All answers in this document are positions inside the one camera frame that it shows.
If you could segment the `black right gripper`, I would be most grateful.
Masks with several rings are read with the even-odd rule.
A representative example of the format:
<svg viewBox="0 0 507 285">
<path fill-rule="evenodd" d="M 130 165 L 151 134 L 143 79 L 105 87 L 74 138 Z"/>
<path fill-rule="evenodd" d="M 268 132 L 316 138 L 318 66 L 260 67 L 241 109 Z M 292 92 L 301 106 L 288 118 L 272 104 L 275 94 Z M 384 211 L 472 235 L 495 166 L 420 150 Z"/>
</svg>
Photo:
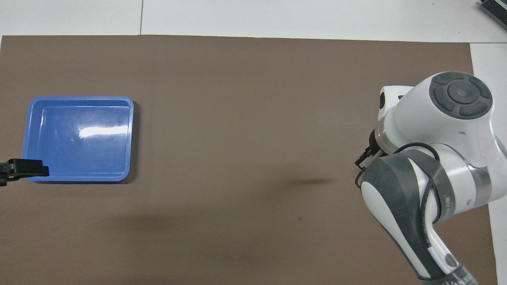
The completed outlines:
<svg viewBox="0 0 507 285">
<path fill-rule="evenodd" d="M 376 130 L 372 130 L 370 135 L 369 135 L 369 150 L 371 152 L 371 155 L 375 155 L 377 153 L 379 153 L 379 157 L 382 157 L 384 156 L 384 151 L 383 149 L 380 147 L 380 145 L 378 144 L 378 141 L 377 141 L 377 135 L 376 135 Z"/>
</svg>

